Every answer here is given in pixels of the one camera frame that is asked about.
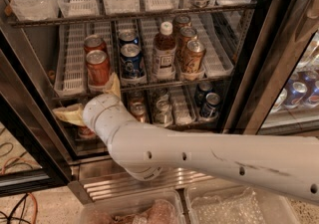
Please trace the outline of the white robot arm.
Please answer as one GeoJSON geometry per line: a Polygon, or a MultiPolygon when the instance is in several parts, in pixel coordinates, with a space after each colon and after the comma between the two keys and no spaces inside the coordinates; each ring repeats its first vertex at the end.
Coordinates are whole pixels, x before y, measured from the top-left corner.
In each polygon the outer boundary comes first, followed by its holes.
{"type": "Polygon", "coordinates": [[[319,203],[316,137],[173,131],[137,121],[113,91],[53,113],[88,127],[137,180],[152,180],[164,167],[181,167],[319,203]]]}

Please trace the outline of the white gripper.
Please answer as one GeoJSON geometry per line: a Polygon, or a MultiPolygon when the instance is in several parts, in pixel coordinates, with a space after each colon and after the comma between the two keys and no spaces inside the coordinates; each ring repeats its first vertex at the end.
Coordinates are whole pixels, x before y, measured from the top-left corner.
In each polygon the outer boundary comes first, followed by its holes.
{"type": "Polygon", "coordinates": [[[85,107],[74,104],[53,109],[53,114],[61,121],[77,126],[86,125],[104,144],[123,123],[135,118],[128,112],[122,101],[120,80],[112,73],[103,88],[104,94],[91,99],[85,107]]]}

